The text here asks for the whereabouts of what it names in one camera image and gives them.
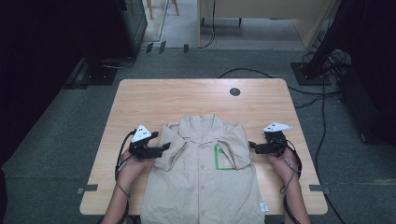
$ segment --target white floor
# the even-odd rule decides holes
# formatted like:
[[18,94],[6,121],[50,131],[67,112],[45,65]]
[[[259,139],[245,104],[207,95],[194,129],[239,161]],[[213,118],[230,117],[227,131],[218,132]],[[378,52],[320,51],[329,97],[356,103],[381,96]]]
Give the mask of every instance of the white floor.
[[[198,19],[196,0],[177,0],[179,16],[172,1],[165,13],[161,41],[154,42],[160,46],[166,41],[167,48],[198,47]],[[205,46],[212,36],[212,19],[205,19],[201,27],[201,46]],[[291,20],[242,19],[238,27],[238,19],[215,19],[215,40],[208,49],[277,49],[304,50],[304,45],[297,35]]]

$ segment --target gray carpet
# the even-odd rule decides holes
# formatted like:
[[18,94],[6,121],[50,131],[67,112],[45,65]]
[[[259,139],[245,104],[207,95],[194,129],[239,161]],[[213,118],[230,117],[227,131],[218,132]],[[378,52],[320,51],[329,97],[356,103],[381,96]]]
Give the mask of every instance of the gray carpet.
[[[48,110],[4,165],[8,209],[5,223],[96,223],[97,216],[79,212],[77,187],[89,178],[117,87],[125,78],[216,78],[238,67],[284,78],[299,90],[321,92],[321,87],[299,87],[290,62],[300,62],[305,51],[158,49],[141,51],[128,68],[120,69],[112,86],[61,90]],[[235,71],[229,78],[266,78]],[[331,86],[327,91],[334,91]],[[290,91],[302,105],[315,98]],[[322,135],[321,102],[297,110],[313,158]],[[332,193],[346,223],[394,223],[396,148],[368,146],[360,140],[354,120],[338,97],[325,101],[327,135],[319,154],[319,174]],[[333,210],[311,216],[314,223],[338,223]],[[282,216],[267,216],[280,223]]]

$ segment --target shirt collar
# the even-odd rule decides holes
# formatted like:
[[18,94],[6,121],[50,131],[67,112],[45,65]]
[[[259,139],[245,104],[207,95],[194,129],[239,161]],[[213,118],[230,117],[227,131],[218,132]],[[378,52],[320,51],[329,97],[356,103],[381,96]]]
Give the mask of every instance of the shirt collar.
[[[212,127],[204,137],[201,137],[191,126],[190,121],[208,120],[212,119]],[[215,114],[206,114],[201,116],[186,115],[181,121],[179,126],[179,134],[183,138],[190,138],[192,142],[208,143],[213,139],[219,139],[224,135],[223,121]]]

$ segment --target table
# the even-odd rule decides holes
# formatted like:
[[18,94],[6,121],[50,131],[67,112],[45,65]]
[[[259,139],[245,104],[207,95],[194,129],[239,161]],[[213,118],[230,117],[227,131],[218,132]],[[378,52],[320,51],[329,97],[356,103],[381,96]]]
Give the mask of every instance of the table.
[[[230,89],[240,90],[238,96]],[[186,114],[215,113],[222,119],[241,123],[249,141],[264,143],[262,129],[273,121],[293,126],[283,133],[294,146],[303,163],[300,179],[307,211],[312,215],[327,212],[323,193],[310,191],[318,185],[318,177],[309,154],[303,131],[294,110],[289,90],[283,79],[130,79],[123,80],[105,127],[88,185],[97,184],[96,191],[84,193],[80,212],[102,215],[110,201],[121,143],[128,132],[140,124],[151,132],[160,132],[165,122],[178,121]],[[159,138],[149,142],[157,146]],[[269,215],[283,214],[280,177],[264,155],[250,156],[256,166],[262,199],[269,204]],[[130,215],[139,215],[149,168],[132,186]]]
[[340,0],[197,0],[198,47],[201,47],[201,18],[292,19],[304,47],[310,49],[323,22],[334,16]]

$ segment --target shirt sleeve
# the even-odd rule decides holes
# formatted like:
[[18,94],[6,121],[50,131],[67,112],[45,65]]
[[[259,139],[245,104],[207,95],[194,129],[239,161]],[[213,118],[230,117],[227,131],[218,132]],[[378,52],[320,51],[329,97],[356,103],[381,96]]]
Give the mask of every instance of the shirt sleeve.
[[182,149],[186,146],[186,141],[171,130],[167,124],[163,125],[163,130],[161,131],[160,143],[162,146],[166,143],[171,143],[171,146],[163,152],[163,156],[161,158],[157,158],[154,161],[154,166],[164,171],[169,171],[172,169],[175,161],[182,151]]
[[235,170],[251,164],[248,140],[241,124],[231,128],[219,139],[219,144]]

